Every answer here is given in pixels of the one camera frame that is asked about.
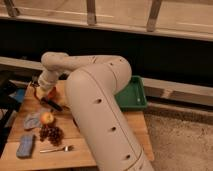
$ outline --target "wooden table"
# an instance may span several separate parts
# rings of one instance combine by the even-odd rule
[[[56,85],[58,94],[56,101],[64,103],[64,82],[59,81]],[[74,168],[74,167],[88,167],[96,166],[96,163],[91,155],[91,152],[78,129],[73,123],[72,115],[69,109],[64,109],[63,112],[55,112],[57,119],[56,125],[59,126],[64,132],[64,139],[62,146],[74,145],[75,149],[71,152],[57,152],[40,154],[41,149],[51,148],[52,145],[49,141],[39,140],[39,128],[31,131],[23,129],[23,121],[27,114],[37,111],[41,105],[33,97],[33,88],[28,86],[24,101],[18,112],[18,115],[12,126],[12,130],[8,137],[5,149],[0,159],[0,170],[41,170],[50,168]],[[144,120],[143,112],[125,112],[124,113],[130,127],[135,133],[136,137],[143,146],[145,153],[149,160],[154,160],[150,139]],[[23,134],[34,133],[36,135],[35,147],[33,149],[32,157],[29,159],[19,159],[16,157],[16,151],[19,146],[19,139]]]

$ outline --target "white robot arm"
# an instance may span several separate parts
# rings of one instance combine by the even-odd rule
[[[131,78],[126,59],[47,52],[42,64],[44,94],[64,70],[72,71],[65,85],[68,105],[101,171],[153,171],[114,98]]]

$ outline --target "red apple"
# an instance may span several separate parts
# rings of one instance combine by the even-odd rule
[[[53,123],[55,120],[54,115],[51,112],[44,112],[40,116],[40,121],[43,125],[48,125]]]

